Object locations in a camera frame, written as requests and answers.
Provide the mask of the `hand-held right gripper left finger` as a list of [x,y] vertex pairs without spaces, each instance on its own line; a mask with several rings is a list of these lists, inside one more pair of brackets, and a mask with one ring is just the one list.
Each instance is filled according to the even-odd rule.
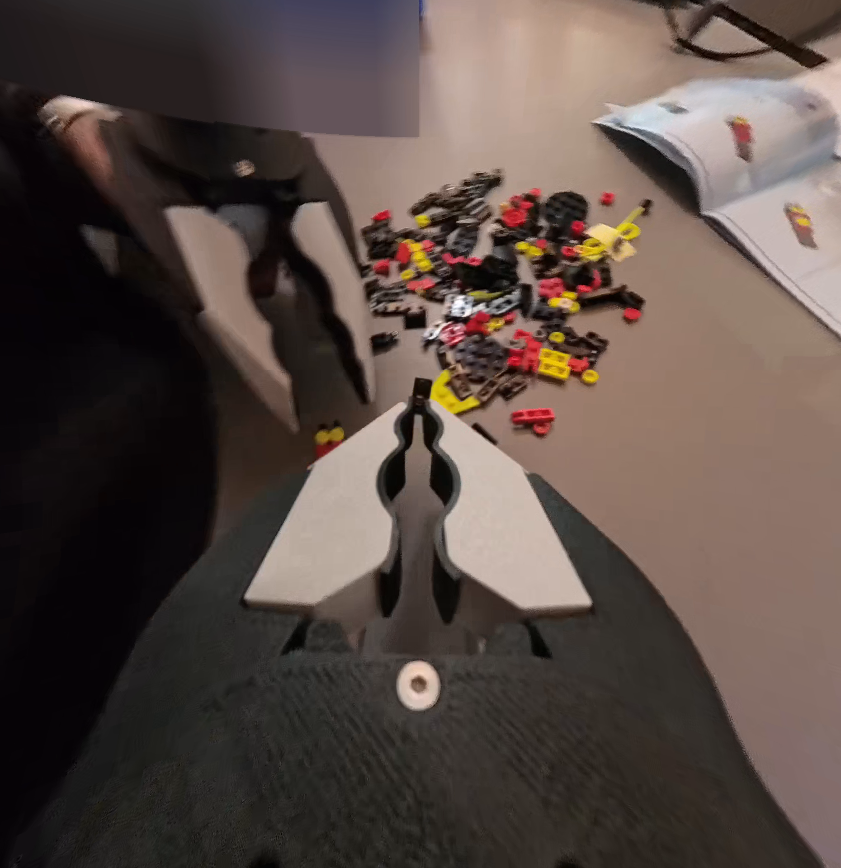
[[336,623],[363,647],[400,548],[385,476],[404,457],[407,411],[397,403],[310,466],[242,597],[248,608]]

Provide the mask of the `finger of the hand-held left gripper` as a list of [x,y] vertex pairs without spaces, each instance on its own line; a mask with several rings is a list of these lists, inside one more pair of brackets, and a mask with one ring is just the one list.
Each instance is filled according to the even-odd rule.
[[270,413],[290,432],[299,432],[293,382],[252,298],[250,253],[241,234],[206,208],[172,206],[165,220],[203,305],[202,327]]
[[358,399],[375,399],[372,313],[359,267],[327,202],[301,204],[291,222],[289,267],[308,290],[323,331]]

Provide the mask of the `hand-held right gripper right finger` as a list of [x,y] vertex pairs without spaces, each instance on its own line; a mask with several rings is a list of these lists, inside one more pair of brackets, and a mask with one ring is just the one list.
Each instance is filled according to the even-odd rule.
[[434,400],[424,402],[433,531],[433,592],[464,645],[502,626],[591,612],[591,596],[527,471]]

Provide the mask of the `pile of lego pieces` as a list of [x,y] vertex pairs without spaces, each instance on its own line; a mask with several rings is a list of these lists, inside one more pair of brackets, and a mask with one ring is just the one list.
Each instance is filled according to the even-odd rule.
[[456,395],[471,390],[480,408],[536,380],[597,385],[610,340],[573,321],[616,311],[633,325],[646,304],[614,283],[611,267],[634,254],[652,200],[592,226],[589,201],[574,191],[528,189],[495,207],[503,182],[501,170],[476,172],[415,201],[410,226],[397,227],[387,209],[361,228],[372,315],[421,331]]

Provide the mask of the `lego instruction booklet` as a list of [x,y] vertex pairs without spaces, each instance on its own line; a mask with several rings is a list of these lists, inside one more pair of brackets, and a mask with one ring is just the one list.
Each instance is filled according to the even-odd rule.
[[841,58],[689,81],[593,124],[684,171],[702,217],[841,340]]

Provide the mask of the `yellow wedge lego plate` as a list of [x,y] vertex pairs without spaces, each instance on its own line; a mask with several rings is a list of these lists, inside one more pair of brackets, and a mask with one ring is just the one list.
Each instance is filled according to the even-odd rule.
[[469,390],[468,397],[459,398],[451,388],[451,374],[449,370],[442,370],[430,390],[430,400],[435,401],[441,407],[455,416],[468,413],[481,407],[479,400]]

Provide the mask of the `person's left hand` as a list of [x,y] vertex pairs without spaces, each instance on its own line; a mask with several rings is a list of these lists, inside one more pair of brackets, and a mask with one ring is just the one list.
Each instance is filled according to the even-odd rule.
[[121,112],[104,103],[59,95],[48,100],[38,118],[67,150],[74,162],[104,196],[115,192],[111,156],[101,133],[102,123],[113,123]]

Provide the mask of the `black chair base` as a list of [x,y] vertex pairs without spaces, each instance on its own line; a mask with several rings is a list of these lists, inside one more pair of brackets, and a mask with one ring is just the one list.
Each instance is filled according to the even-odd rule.
[[[665,26],[671,37],[671,48],[676,53],[715,63],[757,59],[776,54],[794,61],[795,64],[806,70],[818,69],[830,63],[830,58],[815,49],[800,45],[774,33],[769,28],[732,9],[724,2],[708,2],[699,5],[695,19],[697,22],[691,24],[690,29],[686,29],[685,22],[676,17],[675,10],[680,7],[679,2],[660,3]],[[742,51],[720,51],[708,49],[696,42],[699,32],[714,19],[719,19],[743,35],[752,38],[760,47]]]

